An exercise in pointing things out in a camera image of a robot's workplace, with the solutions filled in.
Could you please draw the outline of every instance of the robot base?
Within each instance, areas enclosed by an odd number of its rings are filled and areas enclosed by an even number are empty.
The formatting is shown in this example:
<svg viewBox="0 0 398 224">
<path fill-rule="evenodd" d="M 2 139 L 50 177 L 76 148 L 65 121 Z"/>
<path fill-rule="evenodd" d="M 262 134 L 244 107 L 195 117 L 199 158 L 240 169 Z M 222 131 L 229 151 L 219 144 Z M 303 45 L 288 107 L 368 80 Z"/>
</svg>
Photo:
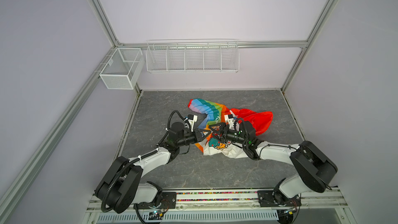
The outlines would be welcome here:
<svg viewBox="0 0 398 224">
<path fill-rule="evenodd" d="M 138 207 L 139 209 L 160 209 L 160 208 L 167 209 L 167 207 L 169 209 L 176 208 L 176 197 L 177 197 L 176 192 L 163 192 L 160 200 L 160 207 L 152 206 L 152 204 L 149 202 L 138 203 Z"/>
<path fill-rule="evenodd" d="M 274 197 L 272 195 L 273 190 L 260 190 L 257 191 L 258 195 L 258 202 L 260 203 L 260 207 L 279 207 L 278 204 L 274 202 Z M 301 206 L 300 197 L 297 195 L 296 197 L 292 198 L 290 201 L 286 202 L 285 207 L 299 207 Z"/>
</svg>

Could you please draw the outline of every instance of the white wire shelf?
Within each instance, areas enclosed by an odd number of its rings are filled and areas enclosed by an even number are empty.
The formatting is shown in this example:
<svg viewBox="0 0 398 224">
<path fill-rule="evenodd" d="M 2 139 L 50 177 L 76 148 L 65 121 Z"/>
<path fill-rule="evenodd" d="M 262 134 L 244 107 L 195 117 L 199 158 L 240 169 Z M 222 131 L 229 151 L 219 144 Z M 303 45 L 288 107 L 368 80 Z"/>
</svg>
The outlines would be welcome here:
<svg viewBox="0 0 398 224">
<path fill-rule="evenodd" d="M 202 42 L 198 44 L 149 44 L 147 70 L 151 73 L 237 72 L 237 41 Z"/>
<path fill-rule="evenodd" d="M 144 63 L 140 48 L 118 47 L 99 75 L 109 89 L 134 89 Z"/>
</svg>

